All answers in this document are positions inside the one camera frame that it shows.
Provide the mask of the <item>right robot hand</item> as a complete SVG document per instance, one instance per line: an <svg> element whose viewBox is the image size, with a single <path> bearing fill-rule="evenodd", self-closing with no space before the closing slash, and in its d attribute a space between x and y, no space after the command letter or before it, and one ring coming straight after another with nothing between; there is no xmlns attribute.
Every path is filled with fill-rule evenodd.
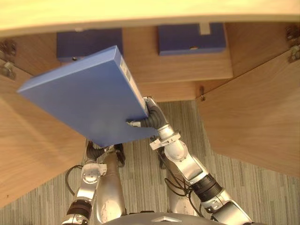
<svg viewBox="0 0 300 225"><path fill-rule="evenodd" d="M169 124L159 105L152 97L144 97L143 99L148 109L148 117L141 120L127 120L126 123L136 128L154 128L157 130L158 136L162 139L172 136L175 131Z"/></svg>

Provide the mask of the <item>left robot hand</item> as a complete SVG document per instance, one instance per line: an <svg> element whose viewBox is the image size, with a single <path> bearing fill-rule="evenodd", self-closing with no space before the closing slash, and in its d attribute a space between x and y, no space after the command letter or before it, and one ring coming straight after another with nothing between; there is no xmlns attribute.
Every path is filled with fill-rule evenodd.
<svg viewBox="0 0 300 225"><path fill-rule="evenodd" d="M85 164L96 163L97 159L106 152L105 148L95 148L93 144L92 141L87 142Z"/></svg>

